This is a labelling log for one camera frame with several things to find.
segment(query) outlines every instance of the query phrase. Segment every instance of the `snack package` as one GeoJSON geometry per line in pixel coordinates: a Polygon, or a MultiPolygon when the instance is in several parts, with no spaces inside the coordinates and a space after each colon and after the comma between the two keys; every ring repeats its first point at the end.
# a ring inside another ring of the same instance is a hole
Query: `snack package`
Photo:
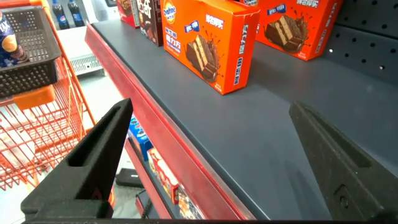
{"type": "Polygon", "coordinates": [[[144,161],[148,161],[147,151],[154,146],[134,115],[131,116],[129,131],[127,133],[134,142],[134,145],[141,150],[144,161]]]}
{"type": "Polygon", "coordinates": [[[159,173],[160,183],[172,200],[173,204],[178,204],[178,182],[165,161],[159,160],[157,163],[157,172],[159,173]]]}
{"type": "Polygon", "coordinates": [[[159,161],[163,160],[162,156],[157,152],[156,148],[149,149],[147,151],[147,156],[148,156],[148,163],[150,166],[151,171],[155,174],[156,178],[160,181],[159,173],[158,173],[158,168],[157,164],[159,161]]]}
{"type": "Polygon", "coordinates": [[[343,0],[240,0],[261,9],[256,40],[302,60],[320,56],[343,0]]]}
{"type": "Polygon", "coordinates": [[[134,28],[139,28],[138,6],[136,0],[117,0],[120,20],[134,28]]]}
{"type": "Polygon", "coordinates": [[[200,209],[194,206],[181,185],[178,188],[178,206],[180,207],[181,216],[185,219],[196,220],[205,218],[200,209]]]}
{"type": "Polygon", "coordinates": [[[164,48],[221,94],[248,82],[259,9],[234,1],[161,0],[164,48]]]}
{"type": "Polygon", "coordinates": [[[0,11],[0,67],[9,67],[29,61],[6,16],[0,11]]]}
{"type": "Polygon", "coordinates": [[[160,0],[136,0],[141,32],[158,46],[163,44],[160,0]]]}

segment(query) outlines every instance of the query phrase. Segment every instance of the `wire cart frame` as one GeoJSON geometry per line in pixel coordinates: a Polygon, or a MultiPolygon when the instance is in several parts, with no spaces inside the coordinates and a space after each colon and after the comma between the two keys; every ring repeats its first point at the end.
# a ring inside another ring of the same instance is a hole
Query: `wire cart frame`
{"type": "Polygon", "coordinates": [[[37,174],[55,168],[96,123],[61,44],[47,1],[0,1],[0,9],[25,6],[42,7],[62,54],[55,60],[57,83],[0,99],[3,190],[21,183],[37,186],[37,174]]]}

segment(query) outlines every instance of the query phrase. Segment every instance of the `brand logo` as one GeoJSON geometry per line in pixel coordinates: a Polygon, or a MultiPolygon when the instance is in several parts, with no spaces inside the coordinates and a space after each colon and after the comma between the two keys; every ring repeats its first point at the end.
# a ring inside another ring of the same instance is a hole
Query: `brand logo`
{"type": "Polygon", "coordinates": [[[246,46],[246,38],[248,37],[248,29],[249,29],[249,25],[245,24],[243,26],[243,30],[242,30],[241,45],[239,46],[239,54],[240,55],[244,53],[244,48],[246,46]]]}
{"type": "Polygon", "coordinates": [[[224,20],[219,19],[217,17],[206,14],[206,22],[219,29],[224,29],[224,20]]]}
{"type": "Polygon", "coordinates": [[[8,24],[8,21],[3,21],[0,24],[0,30],[1,30],[2,33],[7,32],[10,28],[11,28],[11,26],[10,26],[10,24],[8,24]]]}
{"type": "Polygon", "coordinates": [[[297,0],[297,4],[302,6],[318,7],[319,0],[297,0]]]}
{"type": "Polygon", "coordinates": [[[152,8],[150,7],[149,3],[149,0],[144,0],[144,2],[142,2],[142,0],[137,1],[138,10],[147,15],[147,17],[150,19],[150,10],[152,8]]]}
{"type": "Polygon", "coordinates": [[[178,40],[174,39],[172,36],[169,34],[166,34],[166,43],[167,46],[176,51],[177,53],[181,53],[181,42],[178,40]]]}
{"type": "Polygon", "coordinates": [[[166,18],[169,24],[173,24],[175,21],[176,8],[171,0],[164,1],[163,16],[166,18]]]}
{"type": "Polygon", "coordinates": [[[243,63],[243,58],[242,57],[238,58],[238,62],[236,64],[236,70],[235,70],[234,85],[239,84],[239,79],[241,78],[242,63],[243,63]]]}

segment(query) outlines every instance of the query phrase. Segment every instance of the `soda bottle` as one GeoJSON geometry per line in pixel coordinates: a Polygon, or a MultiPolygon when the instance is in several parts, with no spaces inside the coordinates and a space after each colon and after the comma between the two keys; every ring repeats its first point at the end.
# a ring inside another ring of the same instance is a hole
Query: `soda bottle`
{"type": "Polygon", "coordinates": [[[63,7],[61,4],[58,4],[57,0],[53,0],[52,11],[54,12],[55,16],[57,17],[58,24],[60,29],[69,29],[69,22],[65,13],[63,11],[63,7]]]}
{"type": "Polygon", "coordinates": [[[79,6],[76,4],[74,0],[69,0],[68,8],[73,16],[73,21],[75,22],[76,27],[85,26],[83,18],[80,14],[79,6]]]}

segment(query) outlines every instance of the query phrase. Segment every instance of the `brown snack box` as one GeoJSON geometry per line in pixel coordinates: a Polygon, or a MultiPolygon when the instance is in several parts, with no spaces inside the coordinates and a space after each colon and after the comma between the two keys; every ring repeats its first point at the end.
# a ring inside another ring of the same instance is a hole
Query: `brown snack box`
{"type": "Polygon", "coordinates": [[[141,32],[158,46],[163,45],[162,18],[159,0],[136,0],[141,32]]]}

